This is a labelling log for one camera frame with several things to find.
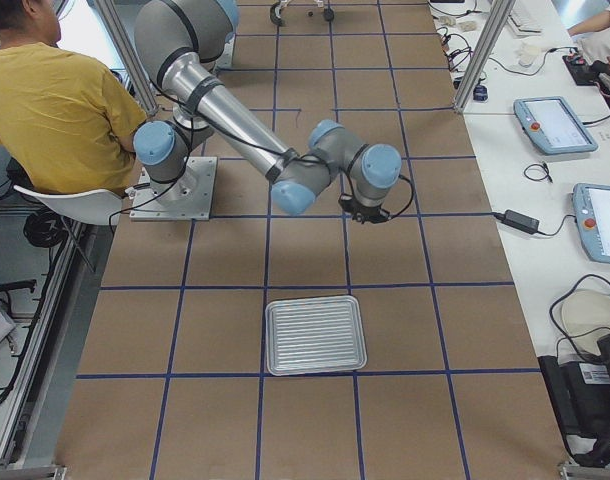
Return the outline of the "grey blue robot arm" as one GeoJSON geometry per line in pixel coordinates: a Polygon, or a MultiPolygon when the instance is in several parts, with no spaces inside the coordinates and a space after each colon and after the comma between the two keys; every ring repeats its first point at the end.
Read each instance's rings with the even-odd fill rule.
{"type": "Polygon", "coordinates": [[[134,29],[135,48],[149,80],[176,100],[172,117],[143,124],[134,136],[137,158],[154,186],[188,181],[189,154],[221,135],[271,186],[273,203],[300,215],[343,173],[349,193],[342,210],[360,223],[384,223],[382,204],[400,178],[402,159],[391,145],[369,144],[332,120],[311,132],[299,154],[249,111],[207,69],[233,38],[239,21],[233,1],[149,1],[134,29]]]}

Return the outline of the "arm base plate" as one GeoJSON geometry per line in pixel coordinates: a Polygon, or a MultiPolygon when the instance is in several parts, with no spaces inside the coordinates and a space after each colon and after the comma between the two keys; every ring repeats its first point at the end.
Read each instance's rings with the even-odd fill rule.
{"type": "Polygon", "coordinates": [[[141,168],[139,183],[129,193],[132,221],[208,221],[211,216],[218,159],[190,157],[183,176],[172,186],[150,180],[146,167],[141,168]]]}

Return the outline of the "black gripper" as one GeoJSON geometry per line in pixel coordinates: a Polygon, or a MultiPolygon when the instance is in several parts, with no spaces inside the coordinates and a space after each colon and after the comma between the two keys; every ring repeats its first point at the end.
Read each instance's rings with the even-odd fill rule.
{"type": "Polygon", "coordinates": [[[338,204],[344,213],[360,224],[380,224],[389,220],[389,212],[387,210],[380,206],[363,205],[351,195],[341,195],[338,199],[338,204]]]}

